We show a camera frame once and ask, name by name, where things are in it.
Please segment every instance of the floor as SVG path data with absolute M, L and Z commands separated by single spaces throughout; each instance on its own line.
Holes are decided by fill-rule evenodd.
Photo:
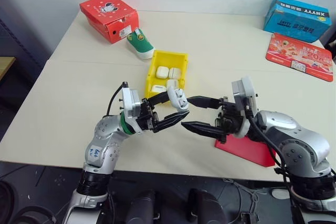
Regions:
M 14 212 L 26 206 L 43 206 L 51 210 L 62 221 L 72 191 L 77 187 L 80 169 L 43 167 L 0 163 L 2 178 L 15 191 Z M 140 192 L 153 189 L 163 197 L 160 223 L 189 223 L 185 219 L 185 204 L 191 188 L 206 190 L 213 194 L 222 205 L 229 221 L 234 220 L 239 212 L 240 199 L 238 189 L 221 178 L 181 176 L 167 174 L 135 173 L 116 171 L 110 180 L 116 210 L 115 224 L 123 223 L 131 200 Z M 241 192 L 242 211 L 249 212 L 251 196 L 243 189 Z M 260 222 L 292 223 L 288 200 L 278 200 L 270 195 L 270 188 L 258 189 L 259 202 L 256 207 Z M 40 223 L 48 223 L 44 216 L 34 215 Z M 241 223 L 240 217 L 234 223 Z

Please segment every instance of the cardboard box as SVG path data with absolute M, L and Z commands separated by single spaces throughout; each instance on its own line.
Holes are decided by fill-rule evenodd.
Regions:
M 139 27 L 137 10 L 122 0 L 88 0 L 79 6 L 90 25 L 111 43 Z
M 296 0 L 273 0 L 264 30 L 314 42 L 331 26 L 328 9 Z

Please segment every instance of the cartoon print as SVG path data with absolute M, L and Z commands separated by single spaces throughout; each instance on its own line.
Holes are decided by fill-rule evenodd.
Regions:
M 118 8 L 115 7 L 113 3 L 106 3 L 105 6 L 100 8 L 102 13 L 114 12 L 116 10 L 118 10 Z

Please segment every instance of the red plastic base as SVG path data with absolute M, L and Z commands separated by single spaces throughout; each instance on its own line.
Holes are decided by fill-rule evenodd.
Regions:
M 226 138 L 225 144 L 221 144 L 216 140 L 215 147 L 264 167 L 275 165 L 266 144 L 254 142 L 246 136 L 243 138 L 235 138 L 229 135 Z

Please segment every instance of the yellow plastic bin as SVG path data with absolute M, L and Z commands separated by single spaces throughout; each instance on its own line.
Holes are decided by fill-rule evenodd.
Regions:
M 181 78 L 179 80 L 179 87 L 181 89 L 184 89 L 187 65 L 188 65 L 188 54 L 155 50 L 146 78 L 145 97 L 149 98 L 158 94 L 151 91 L 153 85 L 162 85 L 166 87 L 166 82 L 168 79 L 159 79 L 156 77 L 156 70 L 159 66 L 165 66 L 168 67 L 169 69 L 180 68 Z

